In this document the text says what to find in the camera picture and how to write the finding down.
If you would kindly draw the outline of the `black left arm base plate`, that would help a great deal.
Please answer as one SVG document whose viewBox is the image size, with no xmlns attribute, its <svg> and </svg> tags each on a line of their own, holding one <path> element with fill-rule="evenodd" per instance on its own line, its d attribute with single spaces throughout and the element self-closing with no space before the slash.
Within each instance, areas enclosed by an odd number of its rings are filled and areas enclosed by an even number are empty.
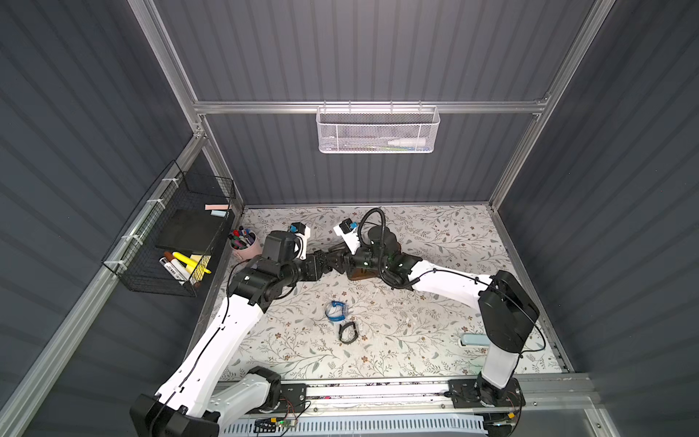
<svg viewBox="0 0 699 437">
<path fill-rule="evenodd" d="M 300 413 L 308 400 L 305 383 L 282 383 L 270 389 L 269 399 L 253 413 Z"/>
</svg>

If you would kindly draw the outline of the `brown wooden watch stand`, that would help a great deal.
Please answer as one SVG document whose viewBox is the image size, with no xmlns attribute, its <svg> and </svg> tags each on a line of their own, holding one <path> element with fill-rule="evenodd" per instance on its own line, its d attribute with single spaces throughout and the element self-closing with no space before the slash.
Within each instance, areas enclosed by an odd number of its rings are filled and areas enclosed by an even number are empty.
<svg viewBox="0 0 699 437">
<path fill-rule="evenodd" d="M 380 271 L 378 269 L 354 268 L 349 269 L 346 275 L 351 282 L 358 282 L 359 280 L 380 278 Z"/>
</svg>

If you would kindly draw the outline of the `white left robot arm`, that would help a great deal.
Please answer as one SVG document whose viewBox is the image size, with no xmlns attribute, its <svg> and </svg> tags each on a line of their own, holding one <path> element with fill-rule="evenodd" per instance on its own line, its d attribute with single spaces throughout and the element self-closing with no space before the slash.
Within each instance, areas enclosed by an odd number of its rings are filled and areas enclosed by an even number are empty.
<svg viewBox="0 0 699 437">
<path fill-rule="evenodd" d="M 217 436 L 252 410 L 276 409 L 281 389 L 274 371 L 256 367 L 220 393 L 216 386 L 283 288 L 316 282 L 331 271 L 323 251 L 286 262 L 256 256 L 235 269 L 218 313 L 184 362 L 155 394 L 138 396 L 130 407 L 137 435 Z"/>
</svg>

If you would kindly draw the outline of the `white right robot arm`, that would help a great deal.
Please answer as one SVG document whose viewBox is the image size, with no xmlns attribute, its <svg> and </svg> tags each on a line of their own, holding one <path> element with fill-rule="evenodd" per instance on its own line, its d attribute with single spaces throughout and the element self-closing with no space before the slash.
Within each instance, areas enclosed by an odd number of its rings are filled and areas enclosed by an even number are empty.
<svg viewBox="0 0 699 437">
<path fill-rule="evenodd" d="M 393 290 L 418 291 L 447 298 L 480 311 L 490 341 L 484 366 L 468 389 L 453 389 L 455 402 L 479 402 L 484 406 L 524 406 L 524 396 L 514 377 L 540 311 L 517 278 L 508 271 L 477 275 L 448 269 L 411 255 L 390 231 L 382 209 L 370 209 L 356 223 L 350 218 L 333 231 L 345 249 L 327 253 L 329 265 L 348 277 L 367 273 Z"/>
</svg>

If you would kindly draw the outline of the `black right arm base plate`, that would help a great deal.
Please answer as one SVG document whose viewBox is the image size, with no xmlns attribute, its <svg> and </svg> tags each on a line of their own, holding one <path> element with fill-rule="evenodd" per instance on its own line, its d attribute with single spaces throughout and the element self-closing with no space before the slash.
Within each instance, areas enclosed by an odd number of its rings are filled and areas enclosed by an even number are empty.
<svg viewBox="0 0 699 437">
<path fill-rule="evenodd" d="M 511 378 L 504 388 L 497 388 L 478 375 L 475 378 L 448 380 L 444 396 L 451 399 L 454 408 L 476 407 L 524 407 L 526 400 L 516 378 Z"/>
</svg>

